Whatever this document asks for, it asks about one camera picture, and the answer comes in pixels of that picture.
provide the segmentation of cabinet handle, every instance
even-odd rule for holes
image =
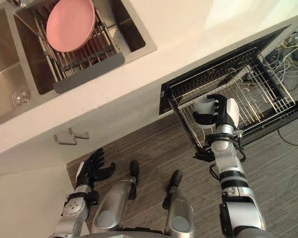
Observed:
[[[85,136],[74,134],[72,128],[69,128],[69,132],[70,132],[70,134],[71,134],[71,136],[73,138],[73,142],[61,142],[61,141],[59,141],[58,136],[57,135],[54,135],[55,142],[58,143],[59,145],[77,145],[76,138],[78,138],[78,139],[84,139],[84,140],[88,140],[89,139],[88,132],[85,133]]]

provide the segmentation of dishwasher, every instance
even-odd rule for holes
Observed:
[[[159,114],[174,111],[195,147],[194,158],[212,160],[211,147],[205,139],[215,127],[203,129],[193,117],[194,103],[209,94],[222,94],[236,100],[239,106],[237,129],[243,131],[242,146],[298,118],[298,101],[294,101],[261,55],[286,28],[162,84]]]

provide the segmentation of wire rack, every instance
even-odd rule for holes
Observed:
[[[225,75],[183,95],[177,93],[179,85],[176,91],[170,87],[172,103],[183,117],[195,143],[201,148],[206,146],[205,136],[213,133],[215,128],[202,129],[195,122],[194,103],[209,94],[222,94],[236,100],[239,106],[238,129],[253,126],[295,105],[293,98],[263,57],[244,59],[239,68],[230,67]]]
[[[33,13],[34,21],[38,29],[38,32],[35,32],[35,34],[37,34],[39,38],[56,82],[118,53],[118,49],[98,9],[95,9],[96,23],[93,33],[82,48],[69,53],[54,50],[47,41],[46,25],[52,9],[58,2],[57,0],[51,4],[46,4]]]

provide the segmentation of sink drain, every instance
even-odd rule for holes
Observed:
[[[14,108],[21,106],[29,102],[31,99],[31,93],[28,89],[22,89],[21,91],[15,92],[11,99],[11,104]]]

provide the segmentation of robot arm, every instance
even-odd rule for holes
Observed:
[[[234,135],[239,120],[239,110],[234,99],[214,94],[208,95],[212,99],[214,110],[208,112],[194,112],[195,117],[209,114],[208,124],[216,124],[216,132],[206,137],[219,171],[219,181],[222,188],[222,204],[220,205],[220,220],[222,233],[226,237],[267,238],[264,217],[256,203],[254,192],[249,188],[241,161],[237,157],[237,143]]]
[[[90,207],[98,202],[98,193],[94,191],[94,182],[110,178],[116,169],[114,163],[101,169],[104,165],[103,160],[104,153],[101,148],[80,164],[76,175],[75,191],[68,196],[62,217],[50,238],[80,236],[82,225],[88,218]]]

